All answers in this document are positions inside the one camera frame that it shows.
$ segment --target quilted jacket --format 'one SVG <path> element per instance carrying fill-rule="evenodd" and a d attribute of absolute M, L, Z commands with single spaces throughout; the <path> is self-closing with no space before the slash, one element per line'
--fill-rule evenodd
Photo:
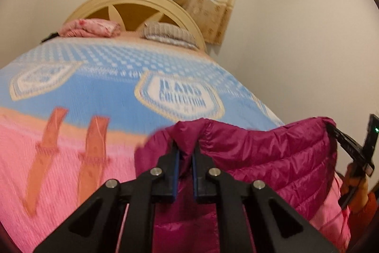
<path fill-rule="evenodd" d="M 310 220 L 330 190 L 337 159 L 337 144 L 328 137 L 325 122 L 334 124 L 319 117 L 261 132 L 199 119 L 152 135 L 135 152 L 137 175 L 153 168 L 173 140 L 182 151 L 177 199 L 156 206 L 153 251 L 219 252 L 215 206 L 198 205 L 193 198 L 191 154 L 196 141 L 218 168 L 248 183 L 263 180 Z"/>

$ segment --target black handle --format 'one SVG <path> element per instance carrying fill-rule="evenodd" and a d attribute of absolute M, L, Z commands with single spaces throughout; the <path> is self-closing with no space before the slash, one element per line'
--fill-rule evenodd
<path fill-rule="evenodd" d="M 363 171 L 363 169 L 358 167 L 354 163 L 350 177 L 358 178 L 358 177 L 365 177 L 365 176 L 366 176 L 366 173 Z M 345 210 L 346 207 L 350 204 L 355 194 L 357 193 L 357 190 L 358 190 L 358 187 L 349 186 L 349 192 L 340 197 L 340 199 L 338 200 L 338 205 L 340 205 L 342 210 Z"/>

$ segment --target pillow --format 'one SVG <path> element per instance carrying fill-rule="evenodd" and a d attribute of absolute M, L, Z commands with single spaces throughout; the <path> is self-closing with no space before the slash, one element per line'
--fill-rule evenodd
<path fill-rule="evenodd" d="M 189 31 L 168 23 L 146 23 L 141 31 L 141 37 L 194 50 L 199 49 L 195 37 Z"/>

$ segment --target wooden headboard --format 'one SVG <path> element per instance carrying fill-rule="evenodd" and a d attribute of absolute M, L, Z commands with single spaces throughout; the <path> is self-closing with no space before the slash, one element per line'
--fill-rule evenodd
<path fill-rule="evenodd" d="M 116 21 L 122 30 L 139 31 L 147 21 L 159 21 L 188 30 L 199 48 L 206 52 L 204 38 L 195 21 L 172 0 L 88 0 L 66 20 L 101 18 Z"/>

